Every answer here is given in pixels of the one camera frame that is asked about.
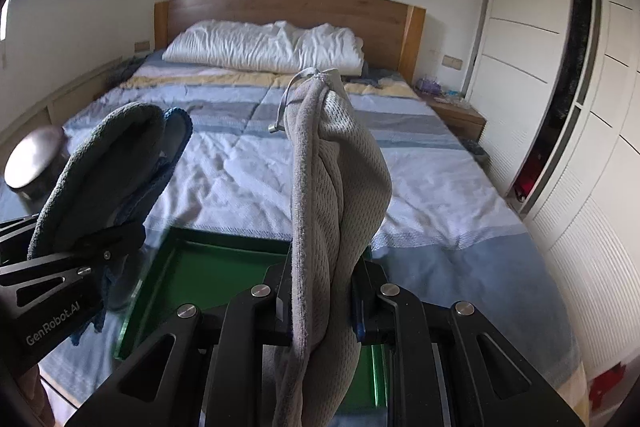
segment red object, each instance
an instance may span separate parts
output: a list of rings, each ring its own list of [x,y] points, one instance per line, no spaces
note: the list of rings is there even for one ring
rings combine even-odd
[[[542,163],[540,156],[535,152],[532,152],[529,155],[527,161],[522,166],[522,170],[520,171],[513,188],[516,191],[516,195],[519,198],[522,198],[523,201],[524,198],[529,196],[529,193],[533,189],[533,185],[538,181],[540,172],[542,172],[544,167],[545,166]]]
[[[617,363],[608,371],[598,375],[591,383],[589,391],[589,401],[591,402],[591,410],[595,411],[602,405],[602,399],[605,394],[611,391],[625,376],[625,365]]]

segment blue striped blanket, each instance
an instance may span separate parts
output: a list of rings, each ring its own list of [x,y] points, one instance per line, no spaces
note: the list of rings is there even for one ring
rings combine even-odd
[[[523,224],[424,102],[393,82],[381,84],[348,89],[393,182],[373,258],[390,281],[423,301],[475,304],[578,407],[586,391],[578,346]],[[145,64],[65,130],[73,149],[126,103],[181,107],[193,120],[193,137],[147,219],[149,241],[168,226],[289,239],[291,145],[284,133],[267,131],[283,89],[282,78],[265,73]],[[7,198],[4,190],[0,201]],[[43,373],[72,401],[84,401],[113,370],[122,320],[109,313],[101,334],[88,330],[79,347],[65,341],[42,361]]]

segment electrical outlet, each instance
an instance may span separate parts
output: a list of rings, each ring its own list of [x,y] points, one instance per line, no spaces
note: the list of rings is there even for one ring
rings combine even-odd
[[[133,44],[134,53],[148,52],[150,49],[151,43],[149,41],[134,42]]]
[[[446,66],[447,68],[453,68],[460,71],[462,69],[462,59],[445,55],[442,59],[442,65]]]

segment drawstring cord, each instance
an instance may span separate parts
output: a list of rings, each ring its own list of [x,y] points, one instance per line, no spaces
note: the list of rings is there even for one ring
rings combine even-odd
[[[306,68],[305,70],[299,71],[293,76],[293,78],[289,81],[289,86],[287,86],[287,89],[284,90],[284,93],[280,97],[280,103],[278,104],[278,117],[276,118],[275,123],[270,124],[270,133],[284,131],[282,119],[284,118],[284,110],[287,107],[287,100],[289,100],[289,89],[291,89],[291,86],[293,86],[293,84],[297,80],[300,80],[300,78],[313,76],[314,74],[318,73],[320,73],[318,68]]]

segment green container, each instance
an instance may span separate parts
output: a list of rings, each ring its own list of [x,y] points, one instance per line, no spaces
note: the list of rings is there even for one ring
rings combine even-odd
[[[282,263],[289,242],[169,229],[146,277],[138,284],[116,344],[126,359],[181,304],[201,310],[220,306],[262,282],[267,268]],[[362,346],[360,361],[341,412],[386,405],[382,346]]]

